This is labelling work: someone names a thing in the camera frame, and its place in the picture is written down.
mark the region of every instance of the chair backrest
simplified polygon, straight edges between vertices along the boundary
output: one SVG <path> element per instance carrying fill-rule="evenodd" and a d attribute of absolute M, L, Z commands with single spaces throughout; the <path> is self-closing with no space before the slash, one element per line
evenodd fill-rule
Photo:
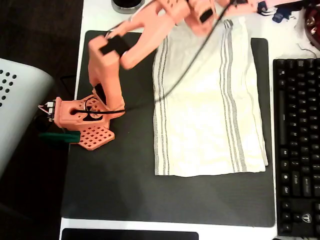
<path fill-rule="evenodd" d="M 38 68 L 0 58 L 0 177 L 53 83 Z"/>

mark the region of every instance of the striped towel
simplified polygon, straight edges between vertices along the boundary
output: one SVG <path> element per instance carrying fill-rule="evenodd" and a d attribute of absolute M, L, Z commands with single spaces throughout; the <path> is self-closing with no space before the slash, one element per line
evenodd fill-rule
<path fill-rule="evenodd" d="M 176 26 L 157 49 L 154 98 L 171 89 L 204 37 Z M 218 25 L 182 82 L 155 105 L 155 175 L 264 172 L 257 73 L 244 18 Z"/>

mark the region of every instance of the keyboard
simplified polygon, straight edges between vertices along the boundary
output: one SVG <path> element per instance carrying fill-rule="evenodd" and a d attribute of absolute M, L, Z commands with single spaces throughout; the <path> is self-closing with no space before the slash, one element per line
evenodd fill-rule
<path fill-rule="evenodd" d="M 320 237 L 320 58 L 273 61 L 277 228 Z"/>

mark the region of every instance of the dark floor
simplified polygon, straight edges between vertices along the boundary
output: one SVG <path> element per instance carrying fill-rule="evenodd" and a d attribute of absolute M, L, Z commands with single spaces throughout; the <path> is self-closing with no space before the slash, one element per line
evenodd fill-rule
<path fill-rule="evenodd" d="M 0 58 L 53 76 L 57 87 L 48 99 L 67 94 L 59 79 L 76 74 L 82 4 L 83 0 L 0 0 Z M 73 92 L 75 78 L 65 81 Z M 59 131 L 54 126 L 49 130 Z M 38 133 L 30 124 L 0 179 L 1 240 L 59 239 L 68 146 L 45 143 Z"/>

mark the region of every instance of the black desk mat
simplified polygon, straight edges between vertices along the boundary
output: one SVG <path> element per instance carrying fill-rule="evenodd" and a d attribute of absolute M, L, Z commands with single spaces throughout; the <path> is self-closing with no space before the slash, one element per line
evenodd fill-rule
<path fill-rule="evenodd" d="M 78 99 L 91 94 L 85 36 Z M 134 44 L 139 33 L 125 36 Z M 268 42 L 252 39 L 269 166 L 266 172 L 220 176 L 155 176 L 152 104 L 113 119 L 115 140 L 87 151 L 70 146 L 61 215 L 72 219 L 152 221 L 272 227 L 275 224 L 270 123 Z M 155 52 L 129 71 L 120 70 L 126 106 L 154 99 Z"/>
<path fill-rule="evenodd" d="M 61 240 L 199 240 L 196 232 L 65 228 Z"/>

